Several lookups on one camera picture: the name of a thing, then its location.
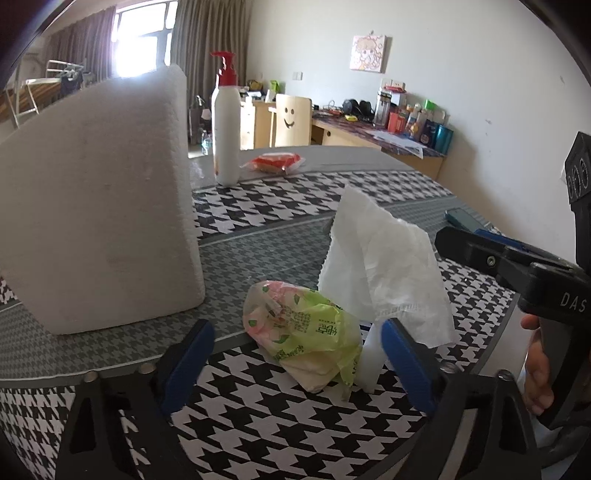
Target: chair backrest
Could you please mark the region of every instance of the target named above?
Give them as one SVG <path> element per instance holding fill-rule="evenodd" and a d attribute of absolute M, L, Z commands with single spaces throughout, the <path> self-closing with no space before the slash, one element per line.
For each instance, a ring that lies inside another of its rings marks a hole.
<path fill-rule="evenodd" d="M 312 100 L 277 94 L 276 147 L 310 145 L 312 136 Z"/>

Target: blue tool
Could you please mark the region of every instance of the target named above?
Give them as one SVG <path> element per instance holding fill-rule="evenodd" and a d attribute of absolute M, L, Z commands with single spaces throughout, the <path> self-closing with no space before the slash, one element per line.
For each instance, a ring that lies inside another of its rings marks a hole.
<path fill-rule="evenodd" d="M 382 346 L 411 405 L 427 415 L 435 413 L 446 377 L 433 353 L 415 342 L 398 319 L 384 322 Z"/>
<path fill-rule="evenodd" d="M 155 396 L 164 416 L 170 417 L 187 404 L 214 341 L 212 324 L 199 320 L 181 343 L 168 347 L 160 358 L 154 378 Z"/>

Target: houndstooth tablecloth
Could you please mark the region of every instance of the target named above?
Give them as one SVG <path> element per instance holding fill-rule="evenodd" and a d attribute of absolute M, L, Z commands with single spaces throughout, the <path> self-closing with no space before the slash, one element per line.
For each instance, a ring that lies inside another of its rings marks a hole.
<path fill-rule="evenodd" d="M 424 423 L 393 371 L 384 368 L 374 394 L 355 390 L 343 402 L 334 383 L 318 395 L 303 391 L 252 342 L 223 347 L 242 331 L 242 302 L 253 283 L 269 278 L 316 286 L 330 244 L 326 225 L 346 183 L 393 215 L 418 224 L 432 240 L 449 208 L 463 207 L 482 219 L 415 171 L 251 180 L 193 194 L 207 288 L 207 300 L 197 309 L 55 337 L 1 282 L 0 426 L 29 470 L 37 478 L 53 479 L 78 372 L 161 355 L 197 318 L 205 318 L 218 338 L 226 339 L 219 341 L 221 348 L 210 358 L 188 405 L 171 419 L 203 478 L 376 478 L 381 465 Z M 437 355 L 471 370 L 500 334 L 514 294 L 453 262 L 439 259 L 439 267 L 461 341 L 439 347 Z M 54 375 L 65 377 L 41 378 Z M 132 418 L 123 416 L 122 422 L 138 470 L 150 478 L 141 432 Z"/>

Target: tissue paper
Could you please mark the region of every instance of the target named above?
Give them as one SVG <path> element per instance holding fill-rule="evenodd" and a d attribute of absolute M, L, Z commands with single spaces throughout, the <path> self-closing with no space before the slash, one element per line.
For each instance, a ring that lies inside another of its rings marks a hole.
<path fill-rule="evenodd" d="M 376 345 L 366 341 L 359 361 L 356 383 L 366 381 L 364 390 L 373 390 L 386 358 L 378 332 L 384 320 L 398 318 L 415 341 L 429 348 L 459 340 L 425 231 L 392 217 L 367 195 L 347 186 L 331 237 L 319 292 L 377 327 L 368 336 L 376 339 Z"/>

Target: hand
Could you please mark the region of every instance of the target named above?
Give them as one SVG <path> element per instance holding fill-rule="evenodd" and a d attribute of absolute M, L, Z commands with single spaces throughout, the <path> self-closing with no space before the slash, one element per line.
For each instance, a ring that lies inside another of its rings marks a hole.
<path fill-rule="evenodd" d="M 525 406 L 534 415 L 541 415 L 554 401 L 554 394 L 549 385 L 550 361 L 542 348 L 540 320 L 535 315 L 525 315 L 521 319 L 521 326 L 526 330 L 534 330 L 530 347 L 525 360 L 525 392 L 523 400 Z"/>

